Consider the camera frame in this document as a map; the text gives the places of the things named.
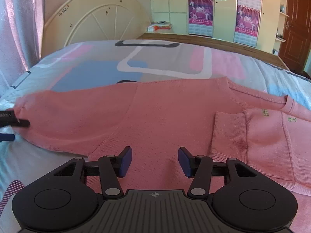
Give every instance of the poster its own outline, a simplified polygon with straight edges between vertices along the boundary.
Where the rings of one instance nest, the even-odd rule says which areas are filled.
[[[189,34],[213,36],[214,0],[188,0]]]
[[[238,0],[234,42],[256,47],[262,0]]]

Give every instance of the curtain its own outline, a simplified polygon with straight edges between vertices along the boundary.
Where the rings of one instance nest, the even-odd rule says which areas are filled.
[[[0,96],[41,55],[44,0],[0,0]]]

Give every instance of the door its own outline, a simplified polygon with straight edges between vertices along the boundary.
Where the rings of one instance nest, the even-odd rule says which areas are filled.
[[[308,57],[311,44],[311,0],[288,0],[284,39],[279,56],[288,68],[301,74]]]

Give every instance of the circular pad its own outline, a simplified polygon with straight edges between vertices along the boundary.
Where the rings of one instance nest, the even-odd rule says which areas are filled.
[[[297,212],[295,197],[271,181],[241,177],[220,188],[212,207],[229,225],[241,231],[266,232],[289,226]]]
[[[35,203],[42,209],[59,209],[70,202],[70,193],[62,189],[41,191],[35,197]]]
[[[247,190],[240,194],[240,202],[253,210],[266,210],[275,204],[275,198],[263,190]]]
[[[39,179],[24,187],[12,201],[21,227],[39,232],[77,227],[91,218],[97,207],[96,193],[68,177]]]

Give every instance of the patterned bed sheet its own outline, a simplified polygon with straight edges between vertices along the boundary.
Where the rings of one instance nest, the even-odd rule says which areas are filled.
[[[40,90],[64,92],[121,80],[223,76],[269,94],[290,95],[311,110],[311,83],[304,77],[241,54],[156,40],[92,41],[61,49],[24,73],[0,99],[0,110],[13,107],[16,98]],[[13,130],[5,127],[0,132]],[[14,194],[73,157],[38,148],[18,134],[15,141],[0,143],[0,232],[20,229],[10,206]]]

